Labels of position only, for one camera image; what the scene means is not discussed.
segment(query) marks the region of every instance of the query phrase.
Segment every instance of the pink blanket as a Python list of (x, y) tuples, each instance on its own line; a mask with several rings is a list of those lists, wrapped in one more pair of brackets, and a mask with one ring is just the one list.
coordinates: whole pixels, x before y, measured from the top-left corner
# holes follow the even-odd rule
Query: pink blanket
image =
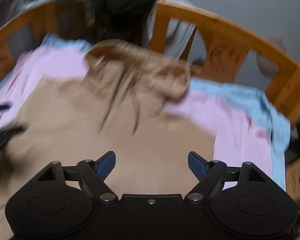
[(187, 116), (198, 127), (214, 134), (214, 159), (237, 167), (245, 161), (253, 162), (271, 177), (270, 138), (246, 112), (198, 91), (188, 92), (180, 102), (167, 101), (165, 110)]
[(55, 50), (40, 46), (19, 57), (12, 76), (0, 90), (0, 104), (11, 108), (0, 112), (0, 129), (11, 122), (42, 77), (82, 80), (88, 71), (84, 53), (67, 47)]

